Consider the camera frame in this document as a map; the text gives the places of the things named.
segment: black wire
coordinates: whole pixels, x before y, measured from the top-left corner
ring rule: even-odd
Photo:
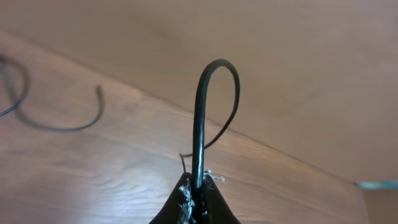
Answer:
[[[6,69],[6,64],[11,64],[11,65],[17,65],[18,62],[10,59],[10,58],[6,58],[5,56],[0,55],[0,70],[1,69]],[[6,109],[5,111],[0,112],[0,117],[10,113],[11,111],[13,111],[14,109],[16,109],[21,103],[22,101],[25,100],[27,93],[29,91],[29,87],[30,87],[30,78],[29,78],[29,71],[27,71],[25,69],[25,67],[21,67],[21,66],[15,66],[17,69],[19,69],[21,75],[22,75],[22,79],[23,79],[23,89],[22,89],[22,93],[21,96],[19,97],[19,99],[17,99],[15,101],[15,103],[8,109]]]
[[[229,116],[227,122],[224,124],[223,128],[221,128],[220,132],[211,140],[206,146],[204,145],[204,138],[205,138],[205,111],[206,111],[206,94],[207,88],[210,81],[211,74],[218,68],[218,67],[226,67],[232,74],[234,79],[234,87],[235,87],[235,99],[234,99],[234,106]],[[201,182],[203,180],[203,159],[204,159],[204,151],[206,148],[210,147],[214,144],[221,135],[225,132],[228,128],[229,124],[232,122],[236,111],[238,110],[239,105],[239,96],[240,96],[240,83],[239,83],[239,75],[236,71],[235,67],[232,63],[225,59],[218,59],[210,64],[204,69],[200,81],[197,88],[197,94],[195,98],[195,115],[194,115],[194,122],[193,122],[193,153],[191,154],[180,154],[183,169],[185,172],[185,163],[183,158],[190,157],[192,158],[192,191],[196,191],[197,189],[201,188]]]
[[[22,94],[23,98],[26,97],[26,94],[28,92],[29,86],[30,86],[30,78],[29,78],[29,71],[28,69],[25,68],[25,66],[23,66],[21,63],[11,59],[11,58],[5,58],[4,62],[5,64],[11,65],[13,67],[16,67],[21,74],[24,77],[24,91]],[[15,86],[12,82],[12,78],[9,76],[8,72],[6,69],[3,69],[3,75],[4,75],[4,80],[5,80],[5,84],[6,84],[6,90],[7,93],[10,97],[11,101],[16,101],[17,99],[17,93],[16,93],[16,89]],[[36,129],[40,129],[40,130],[44,130],[44,131],[57,131],[57,132],[70,132],[70,131],[79,131],[82,129],[86,129],[89,128],[90,126],[94,125],[98,120],[101,119],[103,113],[104,113],[104,97],[103,97],[103,91],[101,86],[97,86],[95,88],[96,90],[96,96],[98,99],[98,112],[94,118],[94,120],[86,125],[83,126],[79,126],[79,127],[75,127],[75,128],[63,128],[63,127],[52,127],[52,126],[47,126],[44,124],[40,124],[36,121],[31,120],[22,110],[22,108],[20,107],[20,105],[14,107],[12,110],[14,110],[15,114],[17,115],[17,117],[25,124],[36,128]]]

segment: thin black wire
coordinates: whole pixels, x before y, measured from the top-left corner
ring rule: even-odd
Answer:
[[[17,62],[13,60],[8,60],[6,57],[0,55],[0,70],[6,69],[6,64],[9,63],[11,65],[17,64]],[[29,92],[29,87],[30,87],[30,78],[29,78],[29,72],[25,69],[25,67],[20,67],[16,66],[17,69],[19,69],[21,75],[22,75],[22,80],[23,80],[23,89],[21,96],[19,99],[15,101],[15,103],[5,111],[0,112],[0,117],[10,113],[11,111],[15,110],[21,103],[22,101],[25,100],[27,93]]]
[[[22,108],[20,106],[20,103],[22,101],[21,99],[24,99],[26,97],[27,92],[30,87],[30,78],[29,78],[30,74],[29,74],[28,69],[26,69],[25,66],[23,66],[23,64],[17,62],[16,60],[13,60],[11,58],[6,58],[6,57],[1,57],[1,58],[3,59],[1,62],[3,62],[5,65],[10,65],[10,66],[16,67],[21,72],[22,76],[24,77],[24,91],[23,91],[23,94],[21,95],[21,98],[19,99],[19,104],[10,110],[10,111],[14,110],[17,117],[23,123],[25,123],[33,128],[44,130],[44,131],[70,132],[70,131],[80,131],[82,129],[89,128],[90,126],[94,125],[97,121],[99,121],[101,119],[101,117],[104,113],[105,103],[104,103],[104,96],[103,96],[102,88],[101,88],[101,86],[98,85],[95,88],[96,96],[98,99],[98,112],[97,112],[94,120],[91,121],[90,123],[83,125],[83,126],[74,127],[74,128],[63,128],[63,127],[47,126],[44,124],[40,124],[36,121],[33,121],[24,113],[24,111],[22,110]],[[5,68],[3,68],[3,75],[4,75],[6,90],[9,95],[10,100],[18,101],[16,89],[12,82],[12,78],[10,77],[8,71]]]
[[[233,67],[233,65],[231,63],[229,63],[229,65],[223,65],[225,67],[229,67],[228,69],[233,69],[235,70],[235,68]],[[226,129],[228,128],[229,124],[231,124],[232,120],[235,117],[235,114],[238,110],[238,105],[239,105],[239,96],[240,96],[240,92],[241,92],[241,87],[240,87],[240,82],[239,82],[239,75],[238,73],[232,73],[233,77],[234,77],[234,84],[235,84],[235,97],[234,97],[234,105],[233,105],[233,109],[231,112],[231,115],[229,116],[228,120],[225,122],[224,126],[221,128],[221,130],[219,131],[219,133],[213,138],[213,140],[211,140],[209,143],[207,143],[205,145],[205,150],[207,148],[209,148],[210,146],[212,146],[215,142],[217,142],[217,140],[224,134],[224,132],[226,131]],[[184,157],[192,157],[192,153],[189,154],[182,154],[180,153],[180,158],[181,158],[181,162],[182,162],[182,167],[183,167],[183,171],[184,173],[187,171],[186,167],[185,167],[185,161],[184,161]]]

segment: wooden table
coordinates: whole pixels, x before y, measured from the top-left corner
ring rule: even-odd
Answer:
[[[148,223],[182,174],[178,153],[192,150],[192,113],[4,30],[0,53],[32,73],[32,119],[78,126],[96,113],[95,85],[106,100],[103,118],[74,133],[0,119],[0,223]],[[206,140],[219,129],[207,121]],[[368,222],[352,183],[232,131],[205,168],[226,178],[218,187],[242,223]]]

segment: black plastic object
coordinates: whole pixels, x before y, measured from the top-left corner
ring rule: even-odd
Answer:
[[[229,61],[224,59],[211,62],[200,77],[195,99],[192,174],[188,172],[182,174],[169,199],[150,224],[240,223],[229,209],[213,178],[203,171],[206,93],[211,74],[218,67],[226,67],[232,73],[236,91],[233,112],[224,126],[225,128],[221,130],[222,132],[228,127],[238,108],[240,87],[236,69]]]

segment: wood grain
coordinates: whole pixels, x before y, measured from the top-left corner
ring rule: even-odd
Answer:
[[[23,107],[37,121],[89,121],[97,84],[106,100],[99,123],[75,133],[0,119],[0,223],[148,223],[182,174],[192,114],[5,31],[0,52],[31,70]],[[219,129],[207,121],[207,140]],[[232,131],[206,152],[205,168],[226,178],[218,187],[242,223],[367,223],[353,184]]]
[[[398,190],[364,190],[370,224],[398,223]]]
[[[203,68],[228,59],[243,88],[231,129],[346,180],[398,179],[397,0],[0,6],[0,26],[190,111]],[[217,70],[208,118],[225,122],[233,91]]]

